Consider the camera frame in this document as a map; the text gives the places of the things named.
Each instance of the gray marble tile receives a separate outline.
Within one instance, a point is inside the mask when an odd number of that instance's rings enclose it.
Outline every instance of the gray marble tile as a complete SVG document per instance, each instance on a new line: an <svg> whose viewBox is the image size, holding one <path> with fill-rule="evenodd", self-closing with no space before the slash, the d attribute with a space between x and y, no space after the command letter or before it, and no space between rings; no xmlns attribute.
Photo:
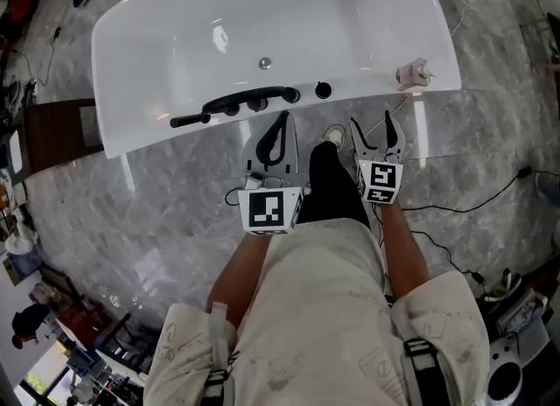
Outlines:
<svg viewBox="0 0 560 406"><path fill-rule="evenodd" d="M39 102L93 96L91 31L117 1L91 0L66 14L70 0L40 1L19 49L41 79L48 41L63 27L49 80L38 87ZM439 1L453 29L466 0ZM539 16L536 0L471 0L453 35L464 90L411 97L396 114L408 141L404 207L471 207L524 165L560 172L554 83L530 66L538 44L518 27ZM12 74L29 77L24 59L10 60ZM294 113L302 184L312 148L329 126L347 127L354 116L368 130L402 98L325 102ZM248 122L248 130L262 120ZM382 145L382 135L381 126L368 140ZM202 306L242 236L239 211L223 197L241 183L245 139L238 123L223 125L131 152L128 167L98 154L29 178L29 208L45 259L117 315L132 311L144 323L161 324L172 302ZM349 137L340 159L352 170ZM558 220L557 211L535 196L532 178L516 181L477 212L406 214L410 227L449 248L460 268L480 270L488 280L505 267L524 271L544 262ZM422 235L417 241L432 275L451 267L441 248Z"/></svg>

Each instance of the black cable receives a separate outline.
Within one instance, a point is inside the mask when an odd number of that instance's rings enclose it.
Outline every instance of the black cable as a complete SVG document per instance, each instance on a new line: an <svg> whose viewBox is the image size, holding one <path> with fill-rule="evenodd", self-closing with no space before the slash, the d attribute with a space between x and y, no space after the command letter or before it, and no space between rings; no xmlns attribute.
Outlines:
<svg viewBox="0 0 560 406"><path fill-rule="evenodd" d="M491 198L488 198L487 200L485 200L481 204L478 204L477 206L467 208L466 210L459 210L459 209L456 209L456 208L449 208L447 206L436 206L436 205L430 204L428 206L407 207L407 208L404 208L403 211L404 212L417 212L419 210L426 210L427 208L436 208L438 210L445 210L446 212L454 212L456 214L468 214L470 212L473 212L474 210L478 210L479 208L485 206L491 200L495 200L498 196L500 196L502 193L504 193L517 179L525 179L528 175L530 175L532 173L549 174L551 176L557 176L557 177L560 178L560 174L555 174L554 172L550 172L550 171L533 170L530 166L525 166L517 172L515 177L512 178L506 186L504 186L501 190L499 190L494 196L492 196Z"/></svg>
<svg viewBox="0 0 560 406"><path fill-rule="evenodd" d="M375 211L375 204L372 203L371 208L372 208L372 211L374 212L375 218L378 220L379 224L383 225L381 219L379 218L379 216L377 216L377 212ZM449 263L451 264L451 266L453 266L453 268L455 268L458 272L460 272L463 275L467 275L467 274L470 275L472 277L472 279L477 284L480 284L482 286L482 289L486 292L486 288L484 287L484 277L479 272L475 272L473 270L462 270L453 261L452 252L446 246L443 246L441 244L437 244L434 241L434 239L430 236L430 234L428 234L427 232L423 232L421 230L410 230L410 232L412 234L420 234L420 235L426 236L434 246L436 246L437 248L443 249L445 252L447 252L447 259L449 260ZM379 246L381 246L383 244L383 241L384 241L384 238L379 242Z"/></svg>
<svg viewBox="0 0 560 406"><path fill-rule="evenodd" d="M239 202L237 204L232 204L230 202L228 202L228 196L233 193L236 190L242 190L243 187L242 186L237 186L236 188L232 188L231 190L229 190L226 195L224 196L224 201L226 202L226 204L228 204L230 207L237 207L239 206Z"/></svg>
<svg viewBox="0 0 560 406"><path fill-rule="evenodd" d="M27 58L27 55L24 52L16 52L16 50L13 50L13 53L19 53L21 54L24 59L25 59L25 63L27 64L27 72L29 73L29 77L30 79L35 79L38 81L38 83L45 87L46 84L49 81L49 76L51 75L51 65L53 64L53 58L54 58L54 42L56 41L56 39L59 38L60 33L62 32L62 26L64 26L64 23L67 20L67 13L70 10L70 6L72 5L72 0L70 0L68 2L68 4L66 5L66 8L64 9L64 13L62 14L62 20L60 20L59 26L56 27L56 29L54 30L54 34L52 35L51 39L49 40L49 45L51 46L51 57L49 58L49 64L46 68L46 77L45 80L41 80L39 78L39 76L34 77L33 76L33 72L32 72L32 66L29 62L29 59Z"/></svg>
<svg viewBox="0 0 560 406"><path fill-rule="evenodd" d="M379 216L377 216L377 212L375 211L375 204L372 204L371 209L374 212L375 218L377 219L377 226L379 228L379 241L377 242L377 244L379 245L379 247L382 246L383 244L383 237L382 237L382 220L379 219Z"/></svg>
<svg viewBox="0 0 560 406"><path fill-rule="evenodd" d="M32 67L31 67L31 64L29 63L29 59L27 58L27 55L24 52L19 52L19 54L21 54L25 59L25 62L27 64L27 71L29 72L29 77L31 79L37 80L38 83L43 87L45 87L46 84L49 81L49 76L51 75L51 65L53 64L53 58L54 58L54 43L53 43L53 40L49 40L49 45L51 46L51 58L49 59L49 65L46 68L45 80L41 80L38 76L36 78L33 76Z"/></svg>
<svg viewBox="0 0 560 406"><path fill-rule="evenodd" d="M482 202L481 204L478 204L477 206L474 206L472 208L467 208L466 210L458 210L456 208L449 208L447 206L429 205L429 206L417 206L417 207L404 208L403 211L404 212L417 212L418 210L425 210L427 208L436 208L438 210L445 210L446 212L454 212L456 214L468 214L470 212L474 212L474 210L478 210L479 208L485 206L491 200L495 200L498 196L500 196L502 193L504 193L517 180L517 178L518 178L518 176L515 176L514 178L512 178L506 186L504 186L501 190L499 190L491 198L485 200L484 202Z"/></svg>

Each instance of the small bottle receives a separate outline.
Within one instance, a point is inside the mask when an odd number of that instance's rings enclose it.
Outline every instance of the small bottle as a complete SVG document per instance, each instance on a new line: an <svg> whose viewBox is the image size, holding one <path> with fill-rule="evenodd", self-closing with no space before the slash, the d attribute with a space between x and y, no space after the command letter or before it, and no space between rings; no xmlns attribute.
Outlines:
<svg viewBox="0 0 560 406"><path fill-rule="evenodd" d="M399 90L402 92L417 86L427 87L430 84L430 78L434 76L428 70L427 64L426 59L418 58L414 62L400 67L395 75L400 84Z"/></svg>

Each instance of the box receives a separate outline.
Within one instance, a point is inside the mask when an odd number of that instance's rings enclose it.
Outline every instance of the box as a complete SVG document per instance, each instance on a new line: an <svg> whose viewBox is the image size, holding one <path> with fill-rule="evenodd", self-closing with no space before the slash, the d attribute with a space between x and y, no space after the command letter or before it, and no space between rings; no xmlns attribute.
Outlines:
<svg viewBox="0 0 560 406"><path fill-rule="evenodd" d="M401 188L403 166L389 162L358 161L358 191L366 202L392 204Z"/></svg>
<svg viewBox="0 0 560 406"><path fill-rule="evenodd" d="M253 235L288 234L304 201L301 187L259 188L238 192L243 229Z"/></svg>

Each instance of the black faucet handle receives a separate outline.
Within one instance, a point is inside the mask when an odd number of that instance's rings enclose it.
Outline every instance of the black faucet handle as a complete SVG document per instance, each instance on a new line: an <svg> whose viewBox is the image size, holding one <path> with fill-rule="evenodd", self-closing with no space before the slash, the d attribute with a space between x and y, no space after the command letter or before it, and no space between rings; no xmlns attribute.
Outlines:
<svg viewBox="0 0 560 406"><path fill-rule="evenodd" d="M181 126L186 126L187 124L208 123L209 121L210 114L194 114L176 116L169 121L169 124L172 128L180 128Z"/></svg>
<svg viewBox="0 0 560 406"><path fill-rule="evenodd" d="M300 98L299 90L293 87L286 87L283 91L282 99L285 102L293 104L294 102L298 102Z"/></svg>

